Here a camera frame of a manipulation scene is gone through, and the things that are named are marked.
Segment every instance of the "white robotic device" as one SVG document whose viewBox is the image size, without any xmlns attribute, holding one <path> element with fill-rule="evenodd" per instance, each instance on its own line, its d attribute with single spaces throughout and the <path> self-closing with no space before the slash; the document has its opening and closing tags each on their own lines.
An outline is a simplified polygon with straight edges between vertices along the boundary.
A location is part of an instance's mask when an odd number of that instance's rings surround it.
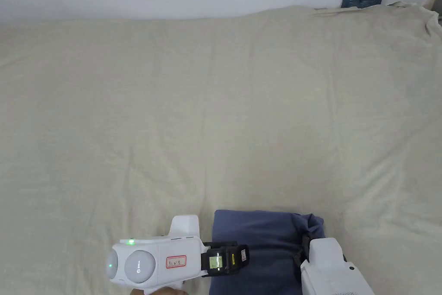
<svg viewBox="0 0 442 295">
<path fill-rule="evenodd" d="M 303 295 L 374 295 L 336 239 L 311 240 L 307 256 L 300 265 Z"/>
<path fill-rule="evenodd" d="M 238 273 L 249 262 L 246 245 L 202 242 L 198 216 L 175 216 L 167 236 L 120 240 L 106 263 L 111 282 L 151 294 L 163 287 L 181 289 L 199 276 Z"/>
<path fill-rule="evenodd" d="M 114 244 L 106 274 L 111 282 L 144 289 L 147 295 L 166 286 L 181 289 L 185 280 L 199 276 L 236 274 L 249 260 L 246 245 L 202 242 L 198 216 L 175 216 L 167 236 Z M 334 238 L 303 236 L 294 262 L 303 295 L 374 295 Z"/>
</svg>

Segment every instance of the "small screen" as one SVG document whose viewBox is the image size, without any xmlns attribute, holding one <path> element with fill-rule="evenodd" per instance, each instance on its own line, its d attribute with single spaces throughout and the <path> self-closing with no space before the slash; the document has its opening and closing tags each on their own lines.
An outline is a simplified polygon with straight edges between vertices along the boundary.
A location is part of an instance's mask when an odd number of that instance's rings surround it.
<svg viewBox="0 0 442 295">
<path fill-rule="evenodd" d="M 221 256 L 209 257 L 208 262 L 210 265 L 210 269 L 222 268 L 222 257 Z"/>
</svg>

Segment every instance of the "white plastic housing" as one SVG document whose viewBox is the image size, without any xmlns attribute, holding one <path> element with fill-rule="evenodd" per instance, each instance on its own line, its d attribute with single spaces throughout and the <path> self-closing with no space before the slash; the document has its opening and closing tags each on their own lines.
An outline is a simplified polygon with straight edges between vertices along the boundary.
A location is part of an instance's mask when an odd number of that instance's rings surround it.
<svg viewBox="0 0 442 295">
<path fill-rule="evenodd" d="M 374 295 L 357 267 L 344 261 L 336 239 L 312 240 L 309 260 L 301 265 L 303 295 Z"/>
<path fill-rule="evenodd" d="M 201 271 L 201 254 L 207 251 L 207 247 L 199 238 L 197 216 L 174 217 L 167 236 L 146 240 L 121 240 L 112 248 L 117 254 L 117 269 L 115 276 L 110 280 L 125 287 L 144 289 L 145 293 L 167 285 L 180 288 L 184 280 L 207 274 L 206 271 Z M 125 270 L 127 258 L 135 251 L 148 252 L 153 256 L 154 261 L 151 258 L 142 260 L 140 266 L 140 261 L 129 260 L 130 266 L 127 266 Z M 141 274 L 148 270 L 150 277 L 143 282 L 133 282 L 127 275 L 127 269 L 131 273 Z"/>
</svg>

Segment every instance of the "wrinkled fabric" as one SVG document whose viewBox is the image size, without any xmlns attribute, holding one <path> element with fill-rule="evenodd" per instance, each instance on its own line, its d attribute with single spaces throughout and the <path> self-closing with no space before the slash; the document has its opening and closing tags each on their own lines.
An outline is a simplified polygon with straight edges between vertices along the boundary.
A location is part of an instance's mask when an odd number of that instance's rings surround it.
<svg viewBox="0 0 442 295">
<path fill-rule="evenodd" d="M 249 264 L 238 274 L 211 278 L 210 295 L 302 295 L 294 254 L 302 235 L 324 238 L 324 220 L 313 214 L 270 211 L 215 211 L 212 240 L 247 244 Z"/>
<path fill-rule="evenodd" d="M 375 294 L 439 294 L 441 36 L 404 4 L 0 27 L 0 293 L 128 294 L 112 244 L 258 209 L 324 218 Z"/>
</svg>

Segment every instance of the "hand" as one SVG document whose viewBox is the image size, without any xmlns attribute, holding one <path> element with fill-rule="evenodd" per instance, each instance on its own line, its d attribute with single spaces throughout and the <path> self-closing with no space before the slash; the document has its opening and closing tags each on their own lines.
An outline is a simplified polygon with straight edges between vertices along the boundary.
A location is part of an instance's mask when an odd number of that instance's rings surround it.
<svg viewBox="0 0 442 295">
<path fill-rule="evenodd" d="M 144 295 L 144 292 L 140 289 L 132 289 L 130 295 Z M 173 289 L 170 287 L 164 287 L 151 293 L 151 295 L 188 295 L 188 294 L 185 291 Z"/>
</svg>

